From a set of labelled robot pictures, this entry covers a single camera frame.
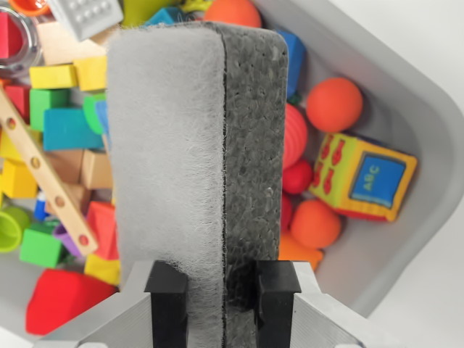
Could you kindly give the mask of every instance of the orange ball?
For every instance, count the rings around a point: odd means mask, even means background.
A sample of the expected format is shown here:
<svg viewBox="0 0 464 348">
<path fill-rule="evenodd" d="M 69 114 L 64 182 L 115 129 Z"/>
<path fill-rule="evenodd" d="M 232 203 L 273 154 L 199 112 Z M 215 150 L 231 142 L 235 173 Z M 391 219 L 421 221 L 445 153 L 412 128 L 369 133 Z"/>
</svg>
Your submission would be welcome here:
<svg viewBox="0 0 464 348">
<path fill-rule="evenodd" d="M 341 232 L 341 221 L 328 205 L 312 199 L 298 206 L 290 231 L 304 247 L 326 248 L 338 238 Z"/>
<path fill-rule="evenodd" d="M 261 16 L 250 0 L 215 0 L 204 13 L 205 21 L 261 28 Z"/>
<path fill-rule="evenodd" d="M 356 123 L 362 110 L 363 95 L 346 78 L 329 78 L 316 85 L 307 96 L 307 118 L 319 131 L 344 131 Z"/>
</svg>

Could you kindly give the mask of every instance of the teal block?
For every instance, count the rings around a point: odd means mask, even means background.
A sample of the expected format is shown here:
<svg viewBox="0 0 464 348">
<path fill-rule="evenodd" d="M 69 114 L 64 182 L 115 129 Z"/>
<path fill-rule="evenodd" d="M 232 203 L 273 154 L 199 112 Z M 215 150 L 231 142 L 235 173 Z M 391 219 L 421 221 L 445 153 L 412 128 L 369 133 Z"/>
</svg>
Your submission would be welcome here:
<svg viewBox="0 0 464 348">
<path fill-rule="evenodd" d="M 44 131 L 44 112 L 48 109 L 66 107 L 69 104 L 69 89 L 31 89 L 30 90 L 30 127 Z"/>
<path fill-rule="evenodd" d="M 43 149 L 100 149 L 102 137 L 95 134 L 82 109 L 48 109 L 43 122 Z"/>
</svg>

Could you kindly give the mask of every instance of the sponge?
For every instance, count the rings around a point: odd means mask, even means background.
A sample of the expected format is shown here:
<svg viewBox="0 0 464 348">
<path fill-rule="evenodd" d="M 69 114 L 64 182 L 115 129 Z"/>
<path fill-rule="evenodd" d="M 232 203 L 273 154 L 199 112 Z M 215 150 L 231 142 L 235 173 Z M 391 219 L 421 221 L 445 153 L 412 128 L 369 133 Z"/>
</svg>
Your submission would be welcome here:
<svg viewBox="0 0 464 348">
<path fill-rule="evenodd" d="M 287 64 L 278 34 L 212 23 L 110 46 L 123 282 L 137 260 L 186 273 L 189 347 L 255 345 L 253 262 L 278 256 Z"/>
</svg>

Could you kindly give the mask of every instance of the blue square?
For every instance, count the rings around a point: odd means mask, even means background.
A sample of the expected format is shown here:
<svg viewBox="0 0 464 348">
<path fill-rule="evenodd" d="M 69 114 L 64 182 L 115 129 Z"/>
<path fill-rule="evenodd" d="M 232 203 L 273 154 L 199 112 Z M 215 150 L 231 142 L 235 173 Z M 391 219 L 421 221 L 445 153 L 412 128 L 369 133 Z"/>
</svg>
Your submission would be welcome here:
<svg viewBox="0 0 464 348">
<path fill-rule="evenodd" d="M 391 208 L 405 169 L 406 164 L 397 159 L 365 154 L 350 198 Z"/>
</svg>

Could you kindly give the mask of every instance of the red block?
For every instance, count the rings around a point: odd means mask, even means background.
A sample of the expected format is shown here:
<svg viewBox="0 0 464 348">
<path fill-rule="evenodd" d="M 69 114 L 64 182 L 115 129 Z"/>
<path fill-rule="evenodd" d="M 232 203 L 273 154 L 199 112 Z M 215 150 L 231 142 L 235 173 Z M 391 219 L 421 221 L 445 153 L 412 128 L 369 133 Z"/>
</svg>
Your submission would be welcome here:
<svg viewBox="0 0 464 348">
<path fill-rule="evenodd" d="M 20 29 L 6 12 L 0 12 L 0 59 L 13 57 L 22 47 Z"/>
<path fill-rule="evenodd" d="M 9 85 L 5 87 L 5 93 L 16 106 L 23 120 L 29 124 L 29 92 L 30 86 Z"/>
<path fill-rule="evenodd" d="M 45 270 L 26 312 L 26 331 L 47 335 L 116 292 L 96 278 L 66 270 Z"/>
<path fill-rule="evenodd" d="M 110 203 L 91 202 L 87 222 L 99 242 L 95 254 L 105 260 L 118 260 L 115 207 Z"/>
</svg>

